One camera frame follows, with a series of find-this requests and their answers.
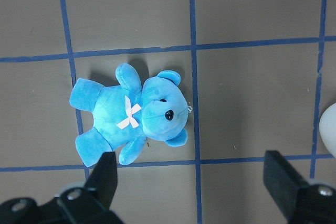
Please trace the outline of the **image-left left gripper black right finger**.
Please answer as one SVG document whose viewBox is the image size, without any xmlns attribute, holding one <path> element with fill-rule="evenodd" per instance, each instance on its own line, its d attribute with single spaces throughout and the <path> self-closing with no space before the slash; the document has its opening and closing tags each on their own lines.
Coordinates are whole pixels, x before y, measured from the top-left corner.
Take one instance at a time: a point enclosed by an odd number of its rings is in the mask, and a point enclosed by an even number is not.
<svg viewBox="0 0 336 224">
<path fill-rule="evenodd" d="M 296 212 L 302 193 L 310 184 L 275 150 L 265 151 L 263 183 L 286 220 Z"/>
</svg>

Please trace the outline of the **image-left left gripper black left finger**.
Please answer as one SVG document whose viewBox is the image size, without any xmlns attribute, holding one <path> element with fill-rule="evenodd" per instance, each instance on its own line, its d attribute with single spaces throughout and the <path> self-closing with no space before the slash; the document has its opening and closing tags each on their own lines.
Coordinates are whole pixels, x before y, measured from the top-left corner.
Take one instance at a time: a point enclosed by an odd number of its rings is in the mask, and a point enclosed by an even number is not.
<svg viewBox="0 0 336 224">
<path fill-rule="evenodd" d="M 110 208 L 118 185 L 115 152 L 105 152 L 95 164 L 84 188 L 105 208 Z"/>
</svg>

